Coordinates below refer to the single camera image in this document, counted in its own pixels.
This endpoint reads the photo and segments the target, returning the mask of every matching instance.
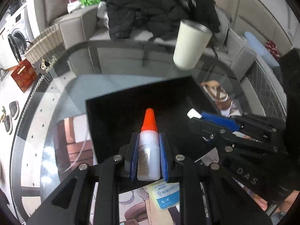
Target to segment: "white wall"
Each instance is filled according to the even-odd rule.
[[[33,33],[34,38],[40,34],[40,29],[38,27],[37,17],[35,15],[35,4],[34,0],[26,0],[27,4],[27,14],[30,23],[30,27]]]

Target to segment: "white cup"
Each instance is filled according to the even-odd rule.
[[[181,21],[173,55],[175,65],[182,70],[193,69],[211,37],[211,30],[204,25]]]

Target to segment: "bottle label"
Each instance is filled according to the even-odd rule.
[[[139,159],[137,172],[141,176],[149,175],[150,148],[141,148],[139,150]]]

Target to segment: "blue pillow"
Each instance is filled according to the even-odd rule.
[[[244,33],[244,36],[248,40],[249,45],[253,48],[253,50],[263,58],[263,60],[269,65],[271,69],[279,66],[279,63],[275,60],[271,53],[262,43],[259,42],[259,40],[252,33],[246,31]]]

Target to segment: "black tray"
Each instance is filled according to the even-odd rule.
[[[187,113],[217,114],[217,108],[192,76],[166,80],[110,93],[86,101],[91,138],[98,163],[129,144],[132,132],[140,132],[145,111],[153,108],[159,132],[180,153],[199,159],[213,146],[188,128]]]

